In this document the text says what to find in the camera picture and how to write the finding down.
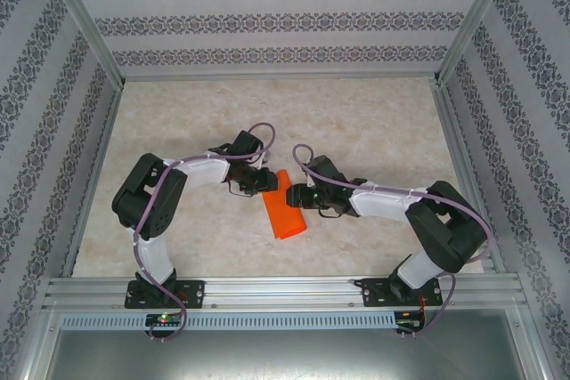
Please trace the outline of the circuit board with green light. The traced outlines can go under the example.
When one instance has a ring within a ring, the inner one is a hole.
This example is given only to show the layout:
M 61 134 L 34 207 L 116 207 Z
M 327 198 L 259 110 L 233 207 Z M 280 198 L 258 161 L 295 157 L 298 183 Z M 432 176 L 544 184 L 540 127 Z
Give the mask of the circuit board with green light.
M 180 314 L 160 313 L 147 314 L 145 327 L 180 327 L 183 317 Z

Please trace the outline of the grey metal sheet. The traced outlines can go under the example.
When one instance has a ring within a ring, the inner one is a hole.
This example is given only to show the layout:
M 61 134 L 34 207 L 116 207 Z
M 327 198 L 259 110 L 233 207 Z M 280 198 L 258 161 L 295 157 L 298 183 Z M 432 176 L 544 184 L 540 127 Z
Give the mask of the grey metal sheet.
M 62 333 L 48 380 L 526 380 L 512 344 L 382 330 Z

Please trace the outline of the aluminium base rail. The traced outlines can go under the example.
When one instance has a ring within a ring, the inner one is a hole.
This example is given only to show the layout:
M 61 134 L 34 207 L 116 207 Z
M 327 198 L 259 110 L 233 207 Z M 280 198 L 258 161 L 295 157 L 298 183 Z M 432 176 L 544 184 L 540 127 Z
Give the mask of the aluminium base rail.
M 43 310 L 120 311 L 128 278 L 51 279 Z M 362 290 L 347 276 L 204 278 L 204 311 L 365 310 Z M 525 308 L 528 301 L 515 273 L 460 274 L 455 288 L 440 280 L 442 297 L 453 310 Z

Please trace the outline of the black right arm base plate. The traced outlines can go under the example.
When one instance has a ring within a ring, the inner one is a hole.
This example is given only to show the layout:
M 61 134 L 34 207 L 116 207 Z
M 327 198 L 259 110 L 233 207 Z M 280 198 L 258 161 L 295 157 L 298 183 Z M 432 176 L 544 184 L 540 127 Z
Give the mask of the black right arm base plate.
M 443 298 L 439 281 L 431 279 L 420 288 L 411 288 L 399 278 L 359 279 L 354 284 L 362 290 L 365 307 L 439 307 Z

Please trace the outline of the aluminium side rail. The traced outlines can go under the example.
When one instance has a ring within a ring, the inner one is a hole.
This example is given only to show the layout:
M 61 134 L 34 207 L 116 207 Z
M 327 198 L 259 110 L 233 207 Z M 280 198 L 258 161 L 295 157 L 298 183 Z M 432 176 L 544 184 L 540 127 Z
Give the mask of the aluminium side rail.
M 69 242 L 66 246 L 61 268 L 57 273 L 57 278 L 70 278 L 72 276 L 77 260 L 77 254 L 79 252 L 90 210 L 94 201 L 98 181 L 101 176 L 104 159 L 110 143 L 112 129 L 115 125 L 123 89 L 124 87 L 120 87 L 114 92 L 107 109 L 105 121 L 102 124 L 100 136 L 97 141 L 94 158 L 90 164 L 89 175 L 85 181 L 85 191 L 83 192 L 82 198 L 79 202 L 79 210 L 77 211 L 77 216 L 69 235 Z
M 429 87 L 449 150 L 460 193 L 468 203 L 482 215 L 487 225 L 492 228 L 493 223 L 488 216 L 482 193 L 476 181 L 475 171 L 471 164 L 468 147 L 464 142 L 463 134 L 460 130 L 460 125 L 454 113 L 449 95 L 444 87 L 439 86 L 435 82 L 429 82 Z M 494 240 L 493 246 L 484 257 L 476 262 L 467 264 L 463 270 L 465 272 L 475 273 L 476 269 L 479 269 L 485 274 L 508 272 L 501 258 L 501 252 L 496 240 Z

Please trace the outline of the small circuit board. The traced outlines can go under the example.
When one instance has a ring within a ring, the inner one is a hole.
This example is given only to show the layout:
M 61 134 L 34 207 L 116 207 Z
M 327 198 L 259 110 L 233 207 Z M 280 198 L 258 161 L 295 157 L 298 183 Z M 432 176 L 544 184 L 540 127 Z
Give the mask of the small circuit board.
M 395 323 L 399 330 L 405 333 L 417 333 L 425 326 L 424 311 L 397 311 L 395 313 Z

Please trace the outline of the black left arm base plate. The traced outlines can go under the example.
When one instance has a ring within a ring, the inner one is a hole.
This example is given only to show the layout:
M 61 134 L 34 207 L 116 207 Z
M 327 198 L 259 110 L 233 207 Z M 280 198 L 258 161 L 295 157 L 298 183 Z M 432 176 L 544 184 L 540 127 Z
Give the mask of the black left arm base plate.
M 201 280 L 177 279 L 163 285 L 175 295 L 186 309 L 201 309 L 205 294 L 205 282 Z M 169 295 L 146 280 L 132 280 L 128 283 L 124 306 L 126 309 L 174 309 L 179 304 Z

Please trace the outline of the aluminium frame post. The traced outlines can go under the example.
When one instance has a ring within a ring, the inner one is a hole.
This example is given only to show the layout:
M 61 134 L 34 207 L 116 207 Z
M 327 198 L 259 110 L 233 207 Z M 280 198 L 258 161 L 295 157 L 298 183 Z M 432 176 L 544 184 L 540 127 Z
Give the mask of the aluminium frame post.
M 456 64 L 460 60 L 461 55 L 467 49 L 467 45 L 484 18 L 493 0 L 474 0 L 470 6 L 465 19 L 460 24 L 457 35 L 452 40 L 447 50 L 440 68 L 435 73 L 434 82 L 441 85 L 449 80 Z
M 101 64 L 113 87 L 122 90 L 125 78 L 84 0 L 63 0 L 63 2 L 66 4 L 69 13 L 72 15 L 79 30 L 83 33 L 85 40 L 93 50 L 95 57 Z

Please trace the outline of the aluminium frame crossbar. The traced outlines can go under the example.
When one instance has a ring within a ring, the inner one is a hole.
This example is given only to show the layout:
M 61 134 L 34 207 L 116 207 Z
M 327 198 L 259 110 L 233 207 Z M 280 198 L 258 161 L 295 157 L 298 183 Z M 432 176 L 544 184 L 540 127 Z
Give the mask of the aluminium frame crossbar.
M 297 79 L 379 79 L 379 78 L 425 78 L 437 82 L 435 72 L 341 72 L 341 73 L 207 73 L 179 75 L 140 75 L 124 77 L 128 83 L 174 82 L 174 81 L 225 81 L 225 80 L 297 80 Z

